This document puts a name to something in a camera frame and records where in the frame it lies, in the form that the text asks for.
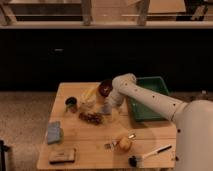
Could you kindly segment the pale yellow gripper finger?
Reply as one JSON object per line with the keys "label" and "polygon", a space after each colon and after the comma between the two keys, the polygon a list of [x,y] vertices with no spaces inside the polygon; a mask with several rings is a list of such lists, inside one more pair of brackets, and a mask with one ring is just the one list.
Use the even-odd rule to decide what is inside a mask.
{"label": "pale yellow gripper finger", "polygon": [[120,116],[120,108],[115,107],[111,110],[110,115],[108,116],[108,122],[113,123],[115,122]]}

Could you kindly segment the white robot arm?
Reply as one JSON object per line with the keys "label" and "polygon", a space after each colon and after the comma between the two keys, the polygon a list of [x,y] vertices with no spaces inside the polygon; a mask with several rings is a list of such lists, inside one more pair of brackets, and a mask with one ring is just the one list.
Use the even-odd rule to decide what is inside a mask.
{"label": "white robot arm", "polygon": [[174,171],[213,171],[213,102],[189,103],[140,87],[132,73],[117,76],[108,96],[111,107],[121,106],[125,96],[144,104],[177,129]]}

